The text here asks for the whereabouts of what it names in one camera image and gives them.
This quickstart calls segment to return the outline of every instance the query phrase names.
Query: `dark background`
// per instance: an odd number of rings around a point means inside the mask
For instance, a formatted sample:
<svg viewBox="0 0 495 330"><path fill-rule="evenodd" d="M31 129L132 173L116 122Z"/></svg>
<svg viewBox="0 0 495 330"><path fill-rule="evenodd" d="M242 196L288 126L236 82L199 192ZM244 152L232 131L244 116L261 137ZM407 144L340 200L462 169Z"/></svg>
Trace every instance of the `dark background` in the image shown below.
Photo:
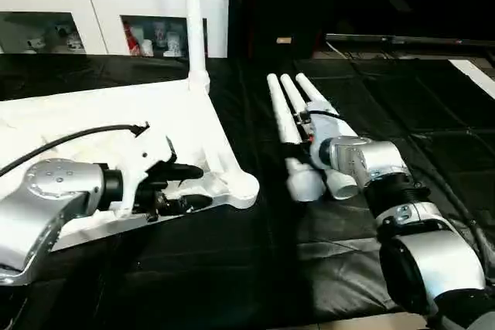
<svg viewBox="0 0 495 330"><path fill-rule="evenodd" d="M309 58L330 33L495 41L493 0L232 0L235 56ZM292 37L278 45L278 37ZM459 45L449 46L458 50Z"/></svg>

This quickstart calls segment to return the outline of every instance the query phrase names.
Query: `floor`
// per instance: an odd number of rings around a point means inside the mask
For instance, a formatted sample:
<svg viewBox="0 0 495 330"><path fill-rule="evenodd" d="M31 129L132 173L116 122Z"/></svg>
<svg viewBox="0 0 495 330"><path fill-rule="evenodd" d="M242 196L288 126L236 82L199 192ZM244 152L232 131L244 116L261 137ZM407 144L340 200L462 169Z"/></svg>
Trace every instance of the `floor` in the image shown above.
<svg viewBox="0 0 495 330"><path fill-rule="evenodd" d="M420 330L424 328L426 322L423 317L402 312L272 330Z"/></svg>

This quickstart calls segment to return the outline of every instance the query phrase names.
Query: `white tube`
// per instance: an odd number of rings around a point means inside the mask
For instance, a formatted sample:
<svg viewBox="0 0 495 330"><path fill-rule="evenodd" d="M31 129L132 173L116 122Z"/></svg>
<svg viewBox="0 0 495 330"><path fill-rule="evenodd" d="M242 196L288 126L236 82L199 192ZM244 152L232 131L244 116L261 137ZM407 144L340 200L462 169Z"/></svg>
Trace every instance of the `white tube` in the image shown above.
<svg viewBox="0 0 495 330"><path fill-rule="evenodd" d="M295 80L299 83L301 88L306 92L310 100L322 100L327 102L327 99L315 88L314 85L308 80L304 73L298 73L295 76Z"/></svg>
<svg viewBox="0 0 495 330"><path fill-rule="evenodd" d="M271 73L267 76L267 81L268 88L270 88L271 103L277 119L280 140L282 143L301 143L301 135L295 126L294 118L288 108L277 76Z"/></svg>
<svg viewBox="0 0 495 330"><path fill-rule="evenodd" d="M354 197L359 192L356 180L350 175L334 169L327 169L326 186L335 200L345 200Z"/></svg>
<svg viewBox="0 0 495 330"><path fill-rule="evenodd" d="M301 143L301 136L276 75L271 73L267 76L267 81L281 142ZM323 180L318 172L315 172L309 165L301 164L295 158L287 158L285 165L288 171L288 191L294 200L300 202L314 201L325 192Z"/></svg>
<svg viewBox="0 0 495 330"><path fill-rule="evenodd" d="M301 94L299 93L299 91L295 87L290 76L287 75L286 73L284 73L280 77L280 81L282 82L282 85L284 86L285 92L287 93L288 98L291 101L292 107L294 107L294 111L297 114L305 111L306 110L306 102L302 99Z"/></svg>
<svg viewBox="0 0 495 330"><path fill-rule="evenodd" d="M187 7L187 44L189 46L189 78L209 85L204 58L203 18L201 1L186 0Z"/></svg>

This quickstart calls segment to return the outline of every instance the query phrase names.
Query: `black mat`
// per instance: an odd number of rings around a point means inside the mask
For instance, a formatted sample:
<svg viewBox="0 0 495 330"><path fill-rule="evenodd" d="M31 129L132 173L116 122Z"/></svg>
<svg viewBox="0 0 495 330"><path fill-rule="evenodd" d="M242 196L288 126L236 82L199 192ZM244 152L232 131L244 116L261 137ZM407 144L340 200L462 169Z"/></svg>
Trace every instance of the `black mat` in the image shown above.
<svg viewBox="0 0 495 330"><path fill-rule="evenodd" d="M0 99L174 80L187 70L179 60L4 55ZM365 202L289 198L271 72L304 72L358 133L391 139L406 162L446 180L495 241L495 101L449 62L210 60L208 70L230 144L261 184L256 204L52 253L39 280L14 297L29 299L17 328L269 328L397 310ZM471 239L444 192L417 176Z"/></svg>

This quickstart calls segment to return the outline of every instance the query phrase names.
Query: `white plastic part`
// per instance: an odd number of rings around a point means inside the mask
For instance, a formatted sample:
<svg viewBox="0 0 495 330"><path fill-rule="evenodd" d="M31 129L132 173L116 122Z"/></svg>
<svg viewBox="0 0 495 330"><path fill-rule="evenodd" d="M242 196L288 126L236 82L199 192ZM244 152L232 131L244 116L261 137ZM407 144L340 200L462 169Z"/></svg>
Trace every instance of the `white plastic part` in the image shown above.
<svg viewBox="0 0 495 330"><path fill-rule="evenodd" d="M301 143L301 135L295 125L276 75L269 74L267 81L282 143ZM300 202L314 201L325 192L323 180L318 172L309 165L301 164L296 158L287 158L285 165L288 171L287 187L294 200Z"/></svg>
<svg viewBox="0 0 495 330"><path fill-rule="evenodd" d="M304 73L298 73L295 76L295 80L299 83L310 100L323 100L327 102L327 99L319 92L319 90L315 88L314 85L312 85Z"/></svg>
<svg viewBox="0 0 495 330"><path fill-rule="evenodd" d="M327 169L326 186L335 200L349 199L359 192L353 177L343 174L334 169Z"/></svg>
<svg viewBox="0 0 495 330"><path fill-rule="evenodd" d="M282 82L282 85L284 86L285 92L288 95L288 99L291 101L291 104L292 104L292 107L294 108L294 111L297 114L305 111L306 110L306 102L302 99L301 94L299 93L299 91L295 87L290 76L287 75L286 73L284 73L280 77L280 81Z"/></svg>
<svg viewBox="0 0 495 330"><path fill-rule="evenodd" d="M203 18L200 0L186 0L187 7L187 43L189 46L189 83L203 84L210 91L204 58Z"/></svg>
<svg viewBox="0 0 495 330"><path fill-rule="evenodd" d="M128 183L124 202L113 202L108 211L71 220L62 228L53 250L149 225L145 215L129 214L129 200L133 199L135 185L143 179L143 169L147 166L132 156L147 148L150 162L159 158L168 160L169 147L164 145L167 137L174 146L178 163L198 166L205 174L201 179L170 182L166 195L200 193L213 199L210 207L227 203L245 209L254 204L258 181L239 167L207 94L210 78L205 69L200 0L187 0L187 29L190 71L186 80L0 102L0 132L8 132L6 137L12 143L22 143L22 155L39 147L40 142L110 124L149 122L154 129L148 135L158 136L156 141L136 141L138 138L127 131L93 134L36 156L0 178L2 198L18 187L30 165L46 157L108 163L110 168L124 169ZM2 146L0 167L18 158L18 150ZM126 151L131 157L122 162ZM161 216L156 223L172 218L176 216Z"/></svg>
<svg viewBox="0 0 495 330"><path fill-rule="evenodd" d="M148 177L146 172L159 161L168 161L172 157L172 149L162 127L148 128L137 138L127 143L119 143L120 160L116 168L122 172L124 195L120 207L115 211L117 218L125 218L132 214L136 189L139 183Z"/></svg>
<svg viewBox="0 0 495 330"><path fill-rule="evenodd" d="M292 199L309 202L319 199L325 193L322 177L308 164L301 164L295 158L287 158L287 189Z"/></svg>
<svg viewBox="0 0 495 330"><path fill-rule="evenodd" d="M270 89L271 104L277 119L280 140L282 143L301 143L301 135L295 125L294 117L290 108L288 108L287 101L285 101L277 76L271 73L267 76L267 81Z"/></svg>

